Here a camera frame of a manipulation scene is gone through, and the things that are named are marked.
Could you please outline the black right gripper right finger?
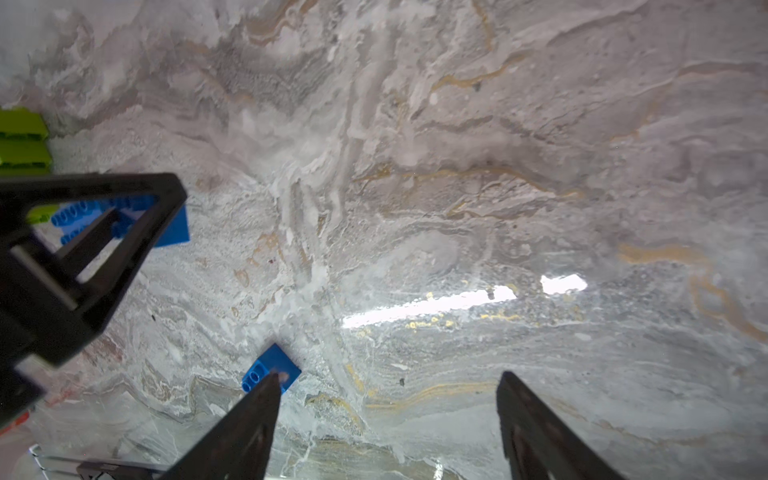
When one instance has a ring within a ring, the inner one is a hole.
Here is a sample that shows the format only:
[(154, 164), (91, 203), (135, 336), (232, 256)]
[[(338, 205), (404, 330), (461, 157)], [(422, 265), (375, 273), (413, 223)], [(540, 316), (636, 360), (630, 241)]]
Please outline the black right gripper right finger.
[(502, 374), (496, 403), (514, 479), (623, 478), (514, 373)]

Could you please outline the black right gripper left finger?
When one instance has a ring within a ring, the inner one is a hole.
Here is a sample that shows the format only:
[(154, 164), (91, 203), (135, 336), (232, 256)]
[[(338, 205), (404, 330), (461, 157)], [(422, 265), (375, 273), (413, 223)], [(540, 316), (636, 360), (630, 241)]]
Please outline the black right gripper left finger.
[(263, 479), (280, 400), (280, 376), (270, 373), (162, 477)]

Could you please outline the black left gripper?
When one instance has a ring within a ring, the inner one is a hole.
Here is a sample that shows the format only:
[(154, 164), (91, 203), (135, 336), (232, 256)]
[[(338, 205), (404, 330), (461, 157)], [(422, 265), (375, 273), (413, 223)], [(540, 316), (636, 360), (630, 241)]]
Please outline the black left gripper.
[[(111, 240), (110, 209), (57, 251), (26, 222), (38, 205), (149, 195), (154, 204), (87, 281), (81, 272)], [(172, 173), (80, 174), (1, 181), (1, 427), (44, 390), (18, 366), (35, 354), (61, 365), (106, 328), (150, 250), (187, 198)]]

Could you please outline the blue lego brick assembly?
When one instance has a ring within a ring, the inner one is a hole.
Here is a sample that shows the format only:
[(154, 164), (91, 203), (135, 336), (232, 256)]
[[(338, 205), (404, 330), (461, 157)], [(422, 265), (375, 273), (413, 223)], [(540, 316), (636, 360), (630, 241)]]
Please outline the blue lego brick assembly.
[[(51, 223), (62, 235), (61, 245), (66, 245), (93, 221), (110, 209), (118, 212), (118, 220), (112, 224), (111, 234), (121, 240), (139, 218), (156, 203), (151, 195), (116, 197), (106, 200), (81, 200), (60, 208)], [(156, 247), (187, 243), (190, 241), (187, 213), (184, 206), (157, 240)]]

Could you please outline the blue 2x2 lego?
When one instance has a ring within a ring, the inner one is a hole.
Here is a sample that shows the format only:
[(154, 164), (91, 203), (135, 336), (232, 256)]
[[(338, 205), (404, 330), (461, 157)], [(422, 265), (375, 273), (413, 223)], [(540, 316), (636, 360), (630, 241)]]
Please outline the blue 2x2 lego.
[(242, 390), (249, 393), (272, 373), (278, 375), (281, 393), (284, 394), (299, 378), (302, 370), (278, 344), (272, 344), (254, 361), (242, 377)]

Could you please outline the green 2x4 lego brick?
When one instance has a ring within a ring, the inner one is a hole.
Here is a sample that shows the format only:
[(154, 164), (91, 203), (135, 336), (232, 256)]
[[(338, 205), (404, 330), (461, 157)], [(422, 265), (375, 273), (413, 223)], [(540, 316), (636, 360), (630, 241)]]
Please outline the green 2x4 lego brick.
[(49, 175), (53, 160), (43, 117), (24, 108), (1, 111), (1, 176)]

